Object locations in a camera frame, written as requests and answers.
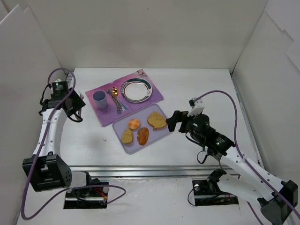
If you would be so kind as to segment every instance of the orange food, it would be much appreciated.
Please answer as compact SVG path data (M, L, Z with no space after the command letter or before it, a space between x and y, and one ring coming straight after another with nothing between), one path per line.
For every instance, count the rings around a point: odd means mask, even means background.
M140 121L138 119L131 119L130 121L128 121L128 127L131 129L131 130L135 130L137 129L139 126L140 126Z

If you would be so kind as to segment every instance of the toast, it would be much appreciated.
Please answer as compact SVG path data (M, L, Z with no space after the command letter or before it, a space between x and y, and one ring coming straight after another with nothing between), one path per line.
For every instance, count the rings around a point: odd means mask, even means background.
M130 121L128 121L128 127L131 130L135 130L140 126L141 122L138 119L131 119Z
M154 129L160 129L160 128L163 128L165 125L167 125L167 123L165 122L165 118L163 117L163 115L161 115L157 111L152 112L148 116L147 122Z
M137 132L137 141L139 142L140 145L145 145L148 141L148 137L149 137L149 130L146 127L142 127Z
M124 130L121 140L124 144L129 144L133 141L133 133L129 128Z

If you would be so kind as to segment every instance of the white wall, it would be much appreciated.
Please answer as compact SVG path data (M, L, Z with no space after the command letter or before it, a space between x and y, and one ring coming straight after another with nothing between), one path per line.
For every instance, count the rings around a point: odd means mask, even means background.
M292 43L264 12L233 77L265 166L300 185L300 71L287 56Z
M0 22L0 34L0 224L10 225L26 179L22 162L41 129L39 99L60 64L29 9L12 10Z
M229 68L267 0L26 0L68 68Z

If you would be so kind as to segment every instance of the orange wire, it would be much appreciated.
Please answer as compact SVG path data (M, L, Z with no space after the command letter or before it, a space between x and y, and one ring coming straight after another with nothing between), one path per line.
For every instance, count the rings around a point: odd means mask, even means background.
M94 190L95 192L97 192L98 194L101 194L102 197L104 197L105 199L107 199L107 197L103 194L103 192L101 193L99 190Z

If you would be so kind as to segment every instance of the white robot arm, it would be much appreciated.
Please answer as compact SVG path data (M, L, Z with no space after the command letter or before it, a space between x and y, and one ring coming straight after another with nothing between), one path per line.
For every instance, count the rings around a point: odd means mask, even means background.
M53 82L51 84L51 89L51 99L43 101L42 97L40 101L42 110L39 114L43 116L43 124L37 147L34 150L32 157L23 160L23 170L28 176L34 158L41 147L37 163L35 164L30 179L30 183L35 191L85 186L88 180L88 175L85 172L72 172L70 167L60 157L60 141L63 126L67 118L70 118L75 122L82 121L81 117L77 115L76 112L85 106L85 103L78 94L73 91L69 98L59 108L54 109L70 90L67 82L61 80ZM71 118L72 115L75 115L76 118L80 118L81 120L74 120ZM47 130L45 141L43 146L40 146L47 126L49 126L49 128Z
M217 169L207 178L209 187L260 206L262 214L272 224L282 225L292 212L290 206L295 210L294 207L298 204L298 186L291 180L284 182L265 171L241 152L237 143L212 128L209 117L203 114L204 105L201 99L193 98L189 102L192 107L190 112L175 111L166 120L169 131L174 131L176 123L181 122L179 132L186 135L189 133L192 139L187 138L206 152L202 163L207 156L212 156L238 172L246 181L230 176L223 169Z

